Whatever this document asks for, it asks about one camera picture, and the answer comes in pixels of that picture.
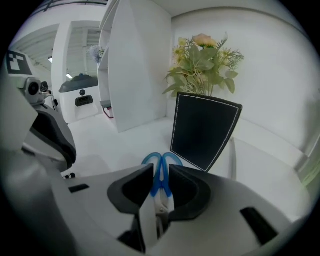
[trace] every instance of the white machine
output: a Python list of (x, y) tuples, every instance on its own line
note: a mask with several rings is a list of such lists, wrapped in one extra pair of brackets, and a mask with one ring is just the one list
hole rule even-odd
[(59, 93), (62, 115), (68, 124), (102, 114), (97, 77), (76, 76), (65, 82)]
[[(278, 209), (238, 182), (199, 170), (169, 165), (168, 183), (158, 183), (174, 200), (174, 209), (162, 216), (165, 224), (149, 217), (155, 212), (147, 205), (155, 185), (152, 164), (64, 180), (60, 172), (77, 158), (68, 125), (40, 103), (36, 79), (22, 74), (6, 81), (0, 114), (10, 118), (0, 131), (0, 185), (51, 253), (256, 256), (287, 237), (291, 223)], [(26, 85), (29, 94), (21, 98), (14, 87)]]

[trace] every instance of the ceiling beam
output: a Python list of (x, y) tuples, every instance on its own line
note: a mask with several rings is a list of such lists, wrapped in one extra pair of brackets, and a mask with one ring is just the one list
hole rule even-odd
[(84, 27), (82, 29), (82, 53), (83, 53), (83, 65), (84, 72), (88, 74), (88, 64), (87, 64), (87, 43), (88, 43), (88, 31), (89, 29)]

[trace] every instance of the black slot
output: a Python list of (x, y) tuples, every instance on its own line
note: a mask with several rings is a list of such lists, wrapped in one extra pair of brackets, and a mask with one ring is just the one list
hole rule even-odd
[(94, 99), (92, 98), (91, 95), (88, 96), (83, 96), (75, 99), (75, 105), (77, 107), (81, 107), (84, 105), (88, 105), (94, 102)]
[(76, 186), (71, 186), (69, 187), (69, 190), (71, 193), (76, 193), (82, 190), (86, 190), (90, 188), (87, 184), (80, 184), (80, 185), (76, 185)]
[(248, 207), (242, 209), (240, 212), (255, 233), (261, 245), (265, 245), (278, 235), (273, 227), (255, 208)]

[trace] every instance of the ceiling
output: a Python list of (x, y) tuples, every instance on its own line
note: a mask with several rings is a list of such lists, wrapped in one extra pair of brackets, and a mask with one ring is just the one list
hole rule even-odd
[[(35, 67), (41, 66), (51, 71), (52, 64), (48, 61), (48, 58), (53, 55), (56, 35), (57, 31), (36, 36), (28, 35), (13, 45), (12, 49), (28, 55)], [(98, 45), (99, 38), (98, 27), (74, 27), (72, 29), (68, 46), (66, 73), (73, 77), (80, 73), (97, 76), (97, 64), (87, 50), (90, 46)]]

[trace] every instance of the white stitching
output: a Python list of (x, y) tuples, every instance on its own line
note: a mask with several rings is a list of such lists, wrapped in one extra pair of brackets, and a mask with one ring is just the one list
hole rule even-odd
[(230, 104), (226, 104), (226, 103), (223, 103), (223, 102), (219, 102), (219, 101), (216, 101), (216, 100), (213, 100), (213, 99), (208, 99), (208, 98), (201, 98), (201, 97), (196, 97), (196, 96), (190, 96), (190, 95), (179, 95), (178, 97), (178, 102), (177, 102), (177, 107), (176, 107), (176, 117), (178, 116), (178, 110), (179, 110), (179, 100), (180, 100), (180, 96), (184, 96), (184, 97), (191, 97), (191, 98), (196, 98), (196, 99), (201, 99), (201, 100), (206, 100), (206, 101), (211, 101), (211, 102), (216, 102), (216, 103), (220, 103), (220, 104), (223, 104), (223, 105), (227, 105), (229, 107), (233, 107), (233, 108), (236, 108), (236, 113), (235, 113), (235, 117), (233, 119), (233, 122), (231, 124), (231, 127), (221, 145), (221, 147), (219, 148), (218, 152), (216, 153), (216, 155), (214, 156), (213, 160), (211, 161), (211, 163), (209, 164), (208, 168), (206, 170), (203, 170), (202, 168), (200, 168), (199, 166), (195, 165), (194, 163), (191, 163), (190, 161), (188, 161), (187, 159), (185, 159), (184, 157), (182, 157), (181, 155), (177, 154), (176, 152), (173, 151), (172, 149), (172, 146), (173, 146), (173, 143), (174, 143), (174, 139), (175, 139), (175, 132), (176, 132), (176, 122), (177, 122), (177, 118), (174, 120), (174, 126), (173, 126), (173, 135), (172, 135), (172, 141), (171, 141), (171, 151), (174, 152), (176, 155), (178, 155), (179, 157), (183, 158), (184, 160), (186, 160), (188, 163), (198, 167), (200, 170), (206, 172), (209, 167), (211, 166), (211, 164), (213, 163), (213, 161), (217, 158), (217, 155), (219, 154), (219, 152), (221, 151), (223, 145), (225, 144), (227, 138), (228, 138), (228, 135), (232, 129), (232, 127), (234, 126), (234, 123), (236, 121), (236, 118), (237, 118), (237, 115), (238, 115), (238, 112), (239, 112), (239, 108), (237, 106), (232, 106)]

